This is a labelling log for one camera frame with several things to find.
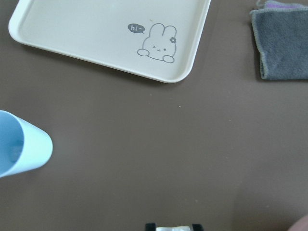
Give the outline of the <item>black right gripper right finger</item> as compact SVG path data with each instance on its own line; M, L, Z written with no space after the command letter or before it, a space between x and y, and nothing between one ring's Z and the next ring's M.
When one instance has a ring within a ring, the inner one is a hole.
M193 231L203 231L203 226L201 224L192 224Z

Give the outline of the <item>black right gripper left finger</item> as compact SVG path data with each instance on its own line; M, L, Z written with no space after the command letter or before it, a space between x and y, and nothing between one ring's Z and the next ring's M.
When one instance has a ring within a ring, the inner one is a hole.
M155 223L146 223L145 224L145 231L156 231L156 224Z

